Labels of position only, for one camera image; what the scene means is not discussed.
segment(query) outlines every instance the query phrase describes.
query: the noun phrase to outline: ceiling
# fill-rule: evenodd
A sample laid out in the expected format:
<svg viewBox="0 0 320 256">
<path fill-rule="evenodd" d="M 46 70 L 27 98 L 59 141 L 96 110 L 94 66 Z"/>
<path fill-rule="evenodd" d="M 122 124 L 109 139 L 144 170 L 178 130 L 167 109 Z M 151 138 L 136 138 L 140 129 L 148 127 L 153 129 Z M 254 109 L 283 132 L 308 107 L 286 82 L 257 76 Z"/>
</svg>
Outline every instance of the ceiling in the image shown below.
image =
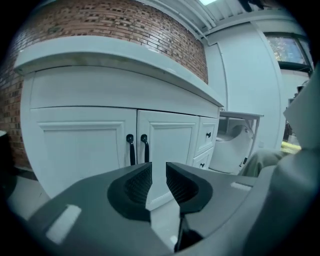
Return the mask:
<svg viewBox="0 0 320 256">
<path fill-rule="evenodd" d="M 252 12 L 246 12 L 238 0 L 216 0 L 208 5 L 203 5 L 200 0 L 138 1 L 170 15 L 198 39 L 244 22 L 266 19 L 293 19 L 284 8 L 260 9 L 256 5 L 250 4 Z"/>
</svg>

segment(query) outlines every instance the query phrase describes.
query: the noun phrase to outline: fabric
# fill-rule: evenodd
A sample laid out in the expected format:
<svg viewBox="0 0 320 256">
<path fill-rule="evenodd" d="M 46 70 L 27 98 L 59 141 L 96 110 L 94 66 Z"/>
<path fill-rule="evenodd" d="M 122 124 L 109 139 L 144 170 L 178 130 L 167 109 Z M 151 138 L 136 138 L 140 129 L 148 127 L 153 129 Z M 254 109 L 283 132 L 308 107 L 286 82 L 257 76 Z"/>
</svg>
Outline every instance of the fabric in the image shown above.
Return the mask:
<svg viewBox="0 0 320 256">
<path fill-rule="evenodd" d="M 267 166 L 275 166 L 288 152 L 261 149 L 254 153 L 238 175 L 258 177 L 261 170 Z"/>
</svg>

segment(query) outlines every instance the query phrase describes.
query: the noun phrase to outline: brick wall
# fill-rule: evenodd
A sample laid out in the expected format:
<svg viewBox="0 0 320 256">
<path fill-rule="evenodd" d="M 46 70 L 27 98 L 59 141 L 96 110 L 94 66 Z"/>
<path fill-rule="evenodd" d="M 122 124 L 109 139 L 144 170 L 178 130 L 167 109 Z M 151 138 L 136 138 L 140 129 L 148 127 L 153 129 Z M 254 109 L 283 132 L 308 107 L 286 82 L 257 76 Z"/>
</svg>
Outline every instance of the brick wall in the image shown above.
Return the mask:
<svg viewBox="0 0 320 256">
<path fill-rule="evenodd" d="M 180 23 L 134 0 L 57 0 L 23 25 L 0 68 L 0 130 L 8 132 L 14 162 L 31 168 L 20 128 L 23 78 L 13 71 L 20 50 L 37 42 L 70 36 L 126 40 L 163 54 L 208 83 L 204 47 Z"/>
</svg>

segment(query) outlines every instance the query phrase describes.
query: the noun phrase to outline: cabinet panel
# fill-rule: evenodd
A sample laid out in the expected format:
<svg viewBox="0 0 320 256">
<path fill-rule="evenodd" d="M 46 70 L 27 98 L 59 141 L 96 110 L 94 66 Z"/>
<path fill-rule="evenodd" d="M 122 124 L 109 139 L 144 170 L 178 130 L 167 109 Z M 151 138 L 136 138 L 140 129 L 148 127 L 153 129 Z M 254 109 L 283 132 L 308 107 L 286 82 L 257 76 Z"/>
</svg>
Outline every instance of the cabinet panel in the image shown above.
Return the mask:
<svg viewBox="0 0 320 256">
<path fill-rule="evenodd" d="M 152 162 L 149 203 L 171 194 L 166 184 L 166 162 L 192 165 L 199 119 L 193 115 L 138 110 L 137 161 L 145 162 L 145 144 L 140 139 L 146 134 Z"/>
<path fill-rule="evenodd" d="M 50 197 L 73 183 L 130 165 L 127 134 L 136 139 L 137 111 L 105 107 L 53 107 L 30 111 L 26 150 Z"/>
<path fill-rule="evenodd" d="M 192 166 L 207 170 L 214 153 L 214 148 L 210 148 L 193 159 Z"/>
<path fill-rule="evenodd" d="M 218 125 L 219 119 L 217 118 L 200 117 L 195 156 L 198 156 L 215 146 Z"/>
</svg>

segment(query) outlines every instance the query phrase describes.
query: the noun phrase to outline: black handle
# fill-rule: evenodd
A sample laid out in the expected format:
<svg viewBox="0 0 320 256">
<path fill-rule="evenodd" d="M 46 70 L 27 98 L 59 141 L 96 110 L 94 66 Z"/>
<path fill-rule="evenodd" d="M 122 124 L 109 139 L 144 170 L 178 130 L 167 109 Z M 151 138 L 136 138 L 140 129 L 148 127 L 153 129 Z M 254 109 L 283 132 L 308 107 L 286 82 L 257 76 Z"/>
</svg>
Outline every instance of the black handle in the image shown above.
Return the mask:
<svg viewBox="0 0 320 256">
<path fill-rule="evenodd" d="M 130 145 L 130 165 L 134 166 L 136 164 L 136 154 L 135 154 L 135 145 L 134 145 L 134 136 L 128 134 L 126 136 L 126 141 Z"/>
<path fill-rule="evenodd" d="M 148 144 L 148 136 L 146 134 L 141 135 L 141 141 L 144 143 L 144 162 L 149 162 L 149 144 Z"/>
</svg>

